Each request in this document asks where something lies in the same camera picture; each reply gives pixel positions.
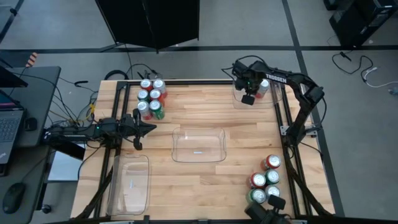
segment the laptop keyboard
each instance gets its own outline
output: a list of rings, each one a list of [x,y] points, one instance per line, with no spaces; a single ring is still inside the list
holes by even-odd
[[[0,142],[14,140],[20,118],[0,118]]]

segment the cluster of soda cans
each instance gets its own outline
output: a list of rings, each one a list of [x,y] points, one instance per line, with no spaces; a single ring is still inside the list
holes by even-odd
[[[166,84],[161,79],[153,82],[143,79],[140,83],[141,90],[138,92],[137,108],[141,118],[149,120],[151,118],[163,119],[165,98],[167,97]]]
[[[279,183],[279,174],[276,168],[278,168],[281,163],[280,157],[276,155],[269,155],[261,161],[260,166],[265,173],[253,173],[247,181],[248,186],[251,188],[246,195],[246,200],[249,203],[253,201],[264,203],[271,195],[280,197],[280,190],[276,186],[276,184]]]

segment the clear plastic container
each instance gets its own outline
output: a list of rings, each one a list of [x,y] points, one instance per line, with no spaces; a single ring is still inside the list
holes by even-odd
[[[113,164],[108,215],[140,215],[149,197],[149,161],[142,155],[116,156]]]
[[[175,162],[219,162],[225,160],[225,157],[224,129],[174,129],[172,158]]]
[[[244,89],[236,90],[235,85],[232,84],[232,101],[235,109],[269,109],[274,106],[275,103],[282,99],[282,91],[280,89],[280,83],[268,80],[269,88],[266,91],[264,97],[255,98],[253,105],[247,105],[242,103],[242,97],[246,95]],[[275,89],[275,96],[272,96],[272,88]]]

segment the black box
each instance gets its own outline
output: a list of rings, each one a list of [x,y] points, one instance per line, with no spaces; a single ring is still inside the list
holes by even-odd
[[[398,0],[342,1],[329,22],[342,46],[360,46],[397,10]]]

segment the computer mouse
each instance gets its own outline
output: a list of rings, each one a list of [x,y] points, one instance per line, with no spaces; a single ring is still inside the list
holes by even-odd
[[[25,192],[24,183],[15,183],[8,188],[4,198],[2,199],[2,210],[6,214],[16,212],[21,205]]]

